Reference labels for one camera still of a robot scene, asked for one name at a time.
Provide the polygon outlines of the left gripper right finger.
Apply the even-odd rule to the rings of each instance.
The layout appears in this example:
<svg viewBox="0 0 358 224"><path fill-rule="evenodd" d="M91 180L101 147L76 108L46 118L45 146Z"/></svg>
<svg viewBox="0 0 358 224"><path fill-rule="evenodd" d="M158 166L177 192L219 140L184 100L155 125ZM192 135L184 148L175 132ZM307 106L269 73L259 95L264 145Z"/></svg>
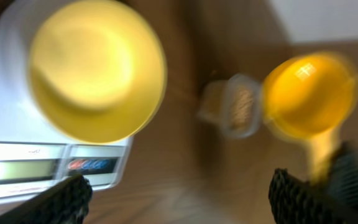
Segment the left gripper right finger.
<svg viewBox="0 0 358 224"><path fill-rule="evenodd" d="M313 185L275 169L268 199L276 223L358 224L358 157L344 142L335 152L328 180Z"/></svg>

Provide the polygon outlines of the yellow measuring scoop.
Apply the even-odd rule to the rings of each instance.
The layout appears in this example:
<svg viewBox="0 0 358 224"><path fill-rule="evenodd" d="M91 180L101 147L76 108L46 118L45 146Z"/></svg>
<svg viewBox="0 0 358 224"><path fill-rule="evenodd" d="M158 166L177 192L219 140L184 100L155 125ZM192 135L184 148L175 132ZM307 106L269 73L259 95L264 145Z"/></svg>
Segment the yellow measuring scoop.
<svg viewBox="0 0 358 224"><path fill-rule="evenodd" d="M336 52L291 58L262 85L263 121L276 137L307 151L309 180L327 181L340 129L358 101L358 69Z"/></svg>

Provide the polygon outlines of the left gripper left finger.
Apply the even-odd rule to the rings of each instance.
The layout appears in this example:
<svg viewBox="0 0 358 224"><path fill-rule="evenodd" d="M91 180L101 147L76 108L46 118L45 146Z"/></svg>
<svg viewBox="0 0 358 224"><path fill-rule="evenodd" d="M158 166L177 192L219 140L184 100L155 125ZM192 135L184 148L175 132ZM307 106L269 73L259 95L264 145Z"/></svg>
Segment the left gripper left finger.
<svg viewBox="0 0 358 224"><path fill-rule="evenodd" d="M88 179L74 175L0 215L0 224L82 224L93 190Z"/></svg>

